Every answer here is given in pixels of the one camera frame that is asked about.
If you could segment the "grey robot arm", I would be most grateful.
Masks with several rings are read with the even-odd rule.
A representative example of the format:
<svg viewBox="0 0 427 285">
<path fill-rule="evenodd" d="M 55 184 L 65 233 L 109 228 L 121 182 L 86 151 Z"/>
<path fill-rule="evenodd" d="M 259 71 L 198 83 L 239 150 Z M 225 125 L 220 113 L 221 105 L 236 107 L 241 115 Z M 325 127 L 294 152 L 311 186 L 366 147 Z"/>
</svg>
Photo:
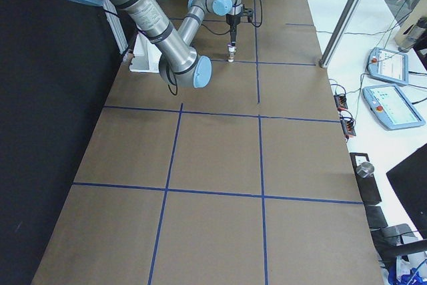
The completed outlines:
<svg viewBox="0 0 427 285">
<path fill-rule="evenodd" d="M 103 0 L 68 0 L 98 6 Z M 240 0 L 189 0 L 188 12 L 178 29 L 173 26 L 156 0 L 110 0 L 125 11 L 142 35 L 161 52 L 159 73 L 176 87 L 205 87 L 212 74 L 210 58 L 199 55 L 191 43 L 207 13 L 225 16 Z"/>
</svg>

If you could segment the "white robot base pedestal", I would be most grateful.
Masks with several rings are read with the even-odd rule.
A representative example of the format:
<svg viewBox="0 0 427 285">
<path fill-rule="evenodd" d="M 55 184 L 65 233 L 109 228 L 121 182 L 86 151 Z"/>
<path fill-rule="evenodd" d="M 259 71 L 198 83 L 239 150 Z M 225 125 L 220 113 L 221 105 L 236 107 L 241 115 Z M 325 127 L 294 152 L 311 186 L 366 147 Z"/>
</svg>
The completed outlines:
<svg viewBox="0 0 427 285">
<path fill-rule="evenodd" d="M 129 69 L 138 73 L 159 73 L 160 57 L 161 51 L 138 33 Z"/>
</svg>

